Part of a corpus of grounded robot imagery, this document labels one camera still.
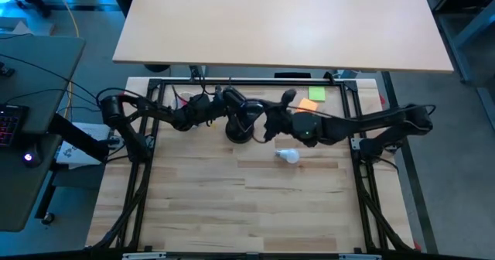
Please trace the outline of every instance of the green sticky note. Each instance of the green sticky note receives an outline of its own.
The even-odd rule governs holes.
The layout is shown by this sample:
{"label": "green sticky note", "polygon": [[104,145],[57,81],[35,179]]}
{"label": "green sticky note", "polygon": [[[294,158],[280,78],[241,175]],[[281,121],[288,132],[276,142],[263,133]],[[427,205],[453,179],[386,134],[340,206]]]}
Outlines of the green sticky note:
{"label": "green sticky note", "polygon": [[312,101],[325,101],[325,87],[309,87],[309,99]]}

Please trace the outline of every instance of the keyboard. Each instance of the keyboard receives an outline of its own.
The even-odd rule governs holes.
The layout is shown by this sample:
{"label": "keyboard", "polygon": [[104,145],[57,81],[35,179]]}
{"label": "keyboard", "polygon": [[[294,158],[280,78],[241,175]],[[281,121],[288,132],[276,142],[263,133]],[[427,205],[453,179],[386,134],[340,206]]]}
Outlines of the keyboard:
{"label": "keyboard", "polygon": [[0,104],[0,148],[10,147],[26,118],[26,106]]}

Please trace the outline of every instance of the light wood desk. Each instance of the light wood desk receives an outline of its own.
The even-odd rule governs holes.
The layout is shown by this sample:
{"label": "light wood desk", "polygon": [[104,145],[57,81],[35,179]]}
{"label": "light wood desk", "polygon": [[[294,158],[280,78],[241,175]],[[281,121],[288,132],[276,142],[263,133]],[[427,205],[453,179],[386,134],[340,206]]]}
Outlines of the light wood desk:
{"label": "light wood desk", "polygon": [[133,0],[113,60],[453,71],[426,0]]}
{"label": "light wood desk", "polygon": [[[148,81],[129,78],[127,89],[145,94]],[[380,111],[375,80],[358,80],[357,85],[363,113]],[[248,98],[275,101],[288,89],[237,88]],[[176,89],[201,91],[199,85],[176,85]],[[293,105],[307,97],[307,87],[295,89],[298,94]],[[172,103],[173,93],[167,88],[164,104]],[[343,116],[340,91],[328,87],[326,102],[319,110]],[[134,108],[126,108],[127,114],[132,111]],[[139,123],[133,123],[136,130]],[[266,144],[250,141],[236,145],[225,136],[225,123],[226,118],[219,118],[211,127],[201,125],[188,132],[160,123],[140,248],[152,245],[154,251],[197,252],[352,252],[355,247],[364,248],[348,141],[310,149],[290,136],[279,135]],[[255,126],[260,139],[264,123],[261,119]],[[369,137],[378,132],[370,132]],[[293,166],[275,158],[275,150],[283,148],[297,148],[300,162]],[[384,157],[393,161],[393,157]],[[127,159],[107,164],[88,245],[100,241],[121,213],[130,169]],[[397,172],[383,163],[375,164],[374,169],[384,216],[412,246]],[[133,220],[131,217],[126,240]],[[378,243],[372,218],[370,223]]]}

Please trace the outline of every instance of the wooden table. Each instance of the wooden table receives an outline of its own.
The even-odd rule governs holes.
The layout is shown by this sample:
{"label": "wooden table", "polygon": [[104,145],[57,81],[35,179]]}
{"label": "wooden table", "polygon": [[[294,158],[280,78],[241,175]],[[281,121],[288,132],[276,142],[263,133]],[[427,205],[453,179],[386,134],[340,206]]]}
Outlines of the wooden table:
{"label": "wooden table", "polygon": [[113,60],[453,71],[426,0],[133,0]]}
{"label": "wooden table", "polygon": [[[129,78],[127,89],[145,94],[148,81]],[[375,80],[357,80],[357,85],[363,113],[380,111]],[[249,98],[279,101],[288,87],[237,88]],[[199,85],[176,85],[176,89],[179,93],[201,91]],[[293,105],[307,97],[307,87],[296,90]],[[172,91],[167,88],[165,93],[164,104],[173,104]],[[129,114],[134,108],[125,110]],[[319,110],[343,116],[340,91],[328,87]],[[139,123],[133,123],[136,130]],[[226,118],[220,118],[211,127],[201,125],[188,132],[160,123],[140,248],[152,245],[155,251],[198,252],[352,252],[355,247],[364,248],[348,141],[309,149],[290,136],[279,135],[266,144],[236,145],[225,136],[225,123]],[[255,125],[259,138],[263,124],[261,119]],[[374,137],[378,132],[368,135]],[[302,158],[297,165],[274,157],[276,149],[284,148],[299,150]],[[386,154],[384,158],[393,161]],[[127,159],[107,164],[88,245],[100,241],[121,213],[130,168]],[[396,170],[377,163],[374,172],[384,216],[412,246]],[[370,223],[378,243],[375,223]]]}

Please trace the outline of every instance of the orange sticky note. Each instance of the orange sticky note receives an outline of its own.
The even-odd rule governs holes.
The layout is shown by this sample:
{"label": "orange sticky note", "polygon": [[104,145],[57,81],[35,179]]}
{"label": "orange sticky note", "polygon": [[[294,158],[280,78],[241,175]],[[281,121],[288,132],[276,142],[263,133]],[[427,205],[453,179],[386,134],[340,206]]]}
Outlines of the orange sticky note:
{"label": "orange sticky note", "polygon": [[309,109],[309,110],[316,111],[316,109],[318,108],[318,104],[316,102],[314,102],[314,101],[310,101],[307,98],[303,98],[301,100],[301,102],[299,102],[298,107],[301,108],[301,109],[296,110],[296,112],[304,112],[304,111],[306,111],[304,109]]}

